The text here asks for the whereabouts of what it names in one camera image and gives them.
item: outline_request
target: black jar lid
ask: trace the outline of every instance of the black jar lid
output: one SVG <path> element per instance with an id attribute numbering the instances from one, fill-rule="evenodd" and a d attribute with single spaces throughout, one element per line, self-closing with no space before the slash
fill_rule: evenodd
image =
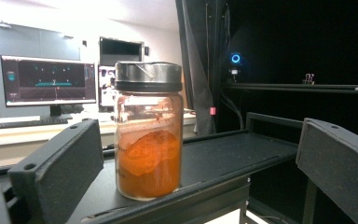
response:
<path id="1" fill-rule="evenodd" d="M 174 63 L 117 62 L 115 89 L 138 92 L 182 90 L 182 67 Z"/>

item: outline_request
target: white wall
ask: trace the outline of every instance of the white wall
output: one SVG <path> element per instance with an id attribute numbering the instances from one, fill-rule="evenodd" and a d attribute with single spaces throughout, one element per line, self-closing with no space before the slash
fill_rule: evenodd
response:
<path id="1" fill-rule="evenodd" d="M 110 21 L 98 11 L 62 11 L 48 7 L 29 6 L 21 1 L 0 0 L 0 21 L 35 28 L 63 32 L 79 41 L 81 59 L 98 62 L 99 37 L 112 37 L 127 41 L 143 41 L 150 48 L 146 62 L 162 61 L 182 65 L 179 33 L 134 24 Z"/>

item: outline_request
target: blue light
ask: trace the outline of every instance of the blue light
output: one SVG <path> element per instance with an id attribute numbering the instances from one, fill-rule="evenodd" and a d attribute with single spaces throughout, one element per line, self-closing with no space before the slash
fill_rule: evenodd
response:
<path id="1" fill-rule="evenodd" d="M 231 56 L 231 62 L 232 62 L 232 63 L 239 63 L 240 60 L 241 60 L 240 54 L 233 54 L 233 55 Z"/>

